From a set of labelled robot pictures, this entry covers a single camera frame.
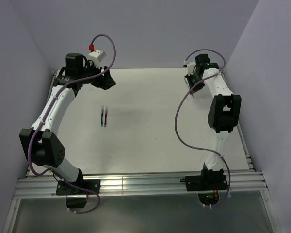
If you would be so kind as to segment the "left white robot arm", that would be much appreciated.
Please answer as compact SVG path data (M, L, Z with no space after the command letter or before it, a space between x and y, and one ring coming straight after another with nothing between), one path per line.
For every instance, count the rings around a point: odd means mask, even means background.
M65 157L65 147L57 137L64 115L84 85L108 90L115 86L108 66L101 66L106 56L103 50L94 50L87 57L80 53L69 53L65 57L65 66L56 74L50 97L36 120L28 129L22 129L19 138L29 163L30 170L36 176L33 166L41 166L57 175L67 183L74 194L85 188L83 173Z

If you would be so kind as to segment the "red pen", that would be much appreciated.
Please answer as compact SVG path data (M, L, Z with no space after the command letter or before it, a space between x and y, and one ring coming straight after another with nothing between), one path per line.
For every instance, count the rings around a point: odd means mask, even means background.
M106 105L104 108L104 127L107 127L107 120L108 120L108 112L109 112L109 107Z

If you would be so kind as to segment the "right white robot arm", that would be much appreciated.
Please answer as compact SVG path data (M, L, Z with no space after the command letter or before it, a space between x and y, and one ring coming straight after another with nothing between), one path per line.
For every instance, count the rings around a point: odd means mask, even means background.
M224 168L222 157L230 133L238 125L242 98L227 86L217 63L212 63L207 54L199 54L194 62L186 64L185 75L190 94L207 87L212 96L208 112L208 125L212 129L211 155L205 162L205 169L219 171Z

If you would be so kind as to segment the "blue pen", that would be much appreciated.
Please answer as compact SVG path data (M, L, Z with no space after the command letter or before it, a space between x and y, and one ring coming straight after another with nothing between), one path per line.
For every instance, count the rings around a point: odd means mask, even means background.
M100 126L104 127L104 111L105 111L105 106L101 106L101 111L100 111Z

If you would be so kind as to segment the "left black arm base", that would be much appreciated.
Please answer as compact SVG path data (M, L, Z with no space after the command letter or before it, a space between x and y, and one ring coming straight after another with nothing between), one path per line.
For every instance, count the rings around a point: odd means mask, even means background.
M94 206L94 210L100 206L101 197L100 192L100 179L85 179L79 186L76 184L67 184L65 181L59 180L56 188L55 195L66 197L66 206L71 211L78 212L89 212L81 211L89 199L90 195L97 196L97 204Z

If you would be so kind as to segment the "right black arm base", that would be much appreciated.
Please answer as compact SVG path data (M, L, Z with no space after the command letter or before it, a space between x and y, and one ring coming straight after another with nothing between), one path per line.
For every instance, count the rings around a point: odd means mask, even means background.
M204 205L214 205L219 202L219 191L226 191L228 183L225 175L219 178L198 176L185 176L180 179L186 185L186 191L198 192L198 198Z

